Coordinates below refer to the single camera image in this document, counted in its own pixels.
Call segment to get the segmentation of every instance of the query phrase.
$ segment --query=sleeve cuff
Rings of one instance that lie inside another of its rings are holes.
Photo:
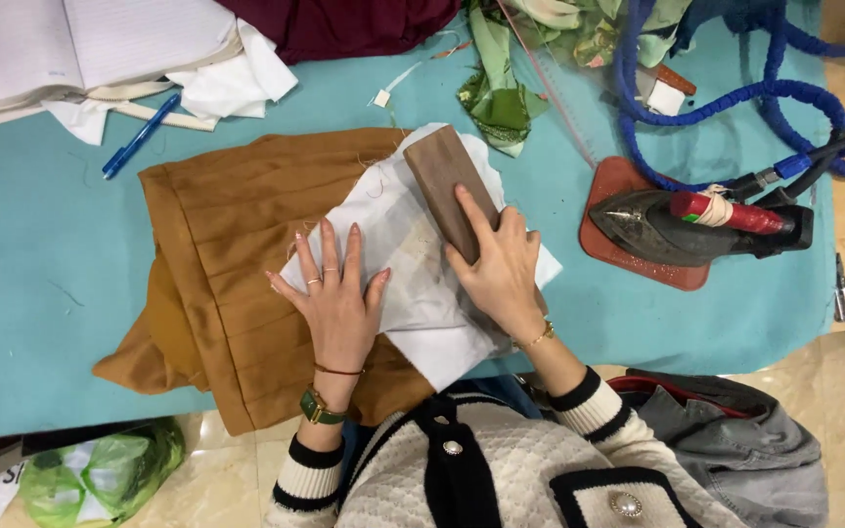
[[[631,408],[592,368],[575,389],[552,397],[550,406],[557,412],[559,423],[592,443],[617,433],[631,416]]]
[[[272,497],[276,504],[295,511],[318,511],[334,504],[341,481],[345,445],[329,453],[313,451],[292,438]]]

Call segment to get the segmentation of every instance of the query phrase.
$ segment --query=pen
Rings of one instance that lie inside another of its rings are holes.
[[[158,112],[156,112],[155,115],[152,115],[152,118],[148,120],[146,126],[142,127],[139,133],[135,134],[133,140],[122,149],[116,150],[116,153],[112,155],[110,161],[103,165],[103,179],[111,179],[115,176],[116,173],[119,172],[119,169],[123,168],[123,165],[125,165],[126,162],[129,162],[136,150],[139,150],[139,148],[142,147],[142,144],[146,143],[149,136],[155,132],[155,129],[157,129],[159,125],[161,125],[161,121],[165,119],[165,116],[178,106],[180,102],[181,93],[176,93],[172,97],[168,98],[168,101],[164,102],[161,105],[161,108],[158,108]]]

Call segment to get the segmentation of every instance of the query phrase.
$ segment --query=notebook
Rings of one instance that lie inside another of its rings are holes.
[[[157,79],[241,51],[214,0],[0,0],[0,112]]]

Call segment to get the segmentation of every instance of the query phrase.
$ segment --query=green watch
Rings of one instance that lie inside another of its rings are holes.
[[[347,413],[332,413],[325,411],[327,405],[321,399],[321,395],[314,386],[309,383],[308,388],[302,394],[302,400],[299,402],[302,412],[308,418],[309,422],[313,424],[325,424],[326,426],[333,426],[345,421]]]

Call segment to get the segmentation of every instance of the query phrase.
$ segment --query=steam iron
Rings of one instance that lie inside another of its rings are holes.
[[[808,208],[784,205],[765,210],[781,222],[773,232],[754,233],[687,221],[679,211],[671,211],[678,196],[657,189],[631,191],[595,204],[589,218],[632,256],[684,268],[705,266],[725,255],[771,257],[806,249],[813,241],[814,212]]]

